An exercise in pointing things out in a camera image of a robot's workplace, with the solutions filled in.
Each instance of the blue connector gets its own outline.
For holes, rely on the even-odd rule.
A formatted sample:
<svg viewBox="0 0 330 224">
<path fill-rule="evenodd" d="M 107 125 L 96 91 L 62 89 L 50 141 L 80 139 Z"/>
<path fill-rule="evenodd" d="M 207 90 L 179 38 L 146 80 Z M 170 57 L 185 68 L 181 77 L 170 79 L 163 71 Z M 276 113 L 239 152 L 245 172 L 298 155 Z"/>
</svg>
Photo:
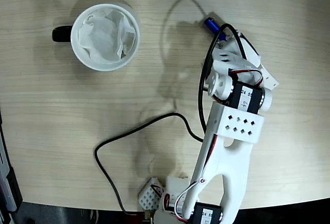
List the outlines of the blue connector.
<svg viewBox="0 0 330 224">
<path fill-rule="evenodd" d="M 204 21 L 204 24 L 206 27 L 208 27 L 212 33 L 216 34 L 218 33 L 220 26 L 216 23 L 216 21 L 213 18 L 208 18 Z M 226 41 L 226 34 L 222 32 L 219 37 L 220 41 Z"/>
</svg>

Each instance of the wooden desk surface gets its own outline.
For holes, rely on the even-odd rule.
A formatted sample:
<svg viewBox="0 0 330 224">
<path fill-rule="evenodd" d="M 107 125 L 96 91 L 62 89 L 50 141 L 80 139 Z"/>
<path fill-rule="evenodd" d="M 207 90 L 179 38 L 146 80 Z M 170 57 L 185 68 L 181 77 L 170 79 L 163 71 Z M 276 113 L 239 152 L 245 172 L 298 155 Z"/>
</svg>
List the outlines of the wooden desk surface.
<svg viewBox="0 0 330 224">
<path fill-rule="evenodd" d="M 72 24 L 93 4 L 118 1 L 142 23 L 129 65 L 96 72 L 69 44 L 52 41 L 54 27 Z M 0 107 L 24 200 L 118 210 L 93 158 L 99 142 L 175 106 L 202 134 L 197 86 L 211 36 L 199 22 L 211 12 L 243 31 L 280 81 L 242 208 L 330 197 L 329 1 L 0 0 Z M 200 145 L 169 118 L 104 147 L 100 157 L 133 211 L 151 176 L 191 176 Z M 202 200 L 219 203 L 221 185 L 219 176 Z"/>
</svg>

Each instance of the white perforated block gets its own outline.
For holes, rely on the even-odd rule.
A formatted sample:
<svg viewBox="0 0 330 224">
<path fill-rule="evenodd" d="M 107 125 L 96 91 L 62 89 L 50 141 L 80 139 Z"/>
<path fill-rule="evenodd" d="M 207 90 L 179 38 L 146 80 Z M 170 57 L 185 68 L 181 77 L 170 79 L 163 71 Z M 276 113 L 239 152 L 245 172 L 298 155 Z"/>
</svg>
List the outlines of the white perforated block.
<svg viewBox="0 0 330 224">
<path fill-rule="evenodd" d="M 159 180 L 157 178 L 151 178 L 139 194 L 139 204 L 144 210 L 157 210 L 159 207 L 160 197 L 151 188 L 152 184 L 161 187 L 161 191 L 159 191 L 160 195 L 164 192 L 164 187 Z"/>
<path fill-rule="evenodd" d="M 215 134 L 257 143 L 264 117 L 213 102 L 208 128 Z"/>
</svg>

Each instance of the white wire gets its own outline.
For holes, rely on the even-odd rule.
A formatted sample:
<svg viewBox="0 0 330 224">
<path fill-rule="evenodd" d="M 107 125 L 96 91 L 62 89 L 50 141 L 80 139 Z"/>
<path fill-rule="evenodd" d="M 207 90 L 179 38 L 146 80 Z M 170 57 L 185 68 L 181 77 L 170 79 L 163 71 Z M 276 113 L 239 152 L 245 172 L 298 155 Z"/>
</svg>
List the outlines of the white wire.
<svg viewBox="0 0 330 224">
<path fill-rule="evenodd" d="M 196 181 L 196 182 L 194 182 L 194 183 L 192 183 L 191 185 L 189 185 L 178 197 L 177 197 L 177 199 L 176 199 L 176 201 L 175 201 L 175 203 L 174 203 L 174 214 L 175 214 L 175 216 L 178 218 L 178 219 L 184 219 L 184 218 L 182 218 L 181 216 L 179 216 L 179 214 L 177 213 L 177 211 L 176 211 L 176 208 L 177 208 L 177 205 L 178 205 L 178 203 L 179 203 L 179 200 L 180 200 L 180 198 L 188 191 L 188 190 L 190 190 L 192 187 L 194 187 L 196 184 L 198 184 L 198 181 Z"/>
</svg>

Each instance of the white plastic bracket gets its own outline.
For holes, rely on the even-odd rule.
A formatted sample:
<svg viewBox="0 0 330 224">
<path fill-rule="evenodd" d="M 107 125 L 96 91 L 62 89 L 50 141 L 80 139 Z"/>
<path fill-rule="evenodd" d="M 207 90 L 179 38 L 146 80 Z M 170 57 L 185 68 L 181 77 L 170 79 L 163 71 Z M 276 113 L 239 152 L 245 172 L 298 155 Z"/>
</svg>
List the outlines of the white plastic bracket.
<svg viewBox="0 0 330 224">
<path fill-rule="evenodd" d="M 188 219 L 199 193 L 217 175 L 223 175 L 224 194 L 221 200 L 223 219 L 221 223 L 232 224 L 236 218 L 246 191 L 250 155 L 253 144 L 258 142 L 264 117 L 233 109 L 217 102 L 211 108 L 202 148 L 197 159 L 191 182 L 204 178 L 188 191 L 183 206 L 183 217 Z M 206 157 L 214 134 L 217 141 L 207 163 Z M 224 137 L 234 139 L 224 146 Z"/>
</svg>

